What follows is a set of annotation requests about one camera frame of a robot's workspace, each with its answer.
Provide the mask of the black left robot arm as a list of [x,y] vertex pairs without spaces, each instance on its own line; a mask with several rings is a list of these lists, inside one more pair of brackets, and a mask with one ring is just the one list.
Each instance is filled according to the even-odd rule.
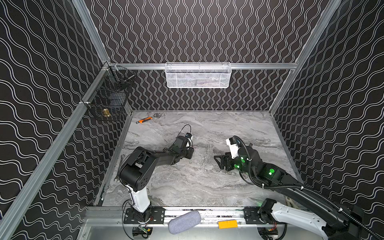
[[144,213],[151,202],[148,197],[147,184],[155,168],[158,166],[173,166],[181,159],[190,160],[193,156],[193,135],[187,133],[177,136],[173,144],[163,151],[150,151],[137,147],[120,164],[117,177],[121,184],[130,190],[133,208]]

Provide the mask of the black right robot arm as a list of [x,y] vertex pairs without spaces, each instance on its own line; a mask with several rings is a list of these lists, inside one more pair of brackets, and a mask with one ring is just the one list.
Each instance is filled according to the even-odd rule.
[[364,212],[356,206],[342,206],[298,182],[282,168],[265,163],[251,146],[230,146],[224,155],[214,156],[220,169],[238,170],[249,182],[264,190],[282,194],[306,210],[295,209],[272,199],[257,208],[257,221],[265,224],[290,224],[310,231],[324,240],[359,240],[364,232],[382,237],[363,224]]

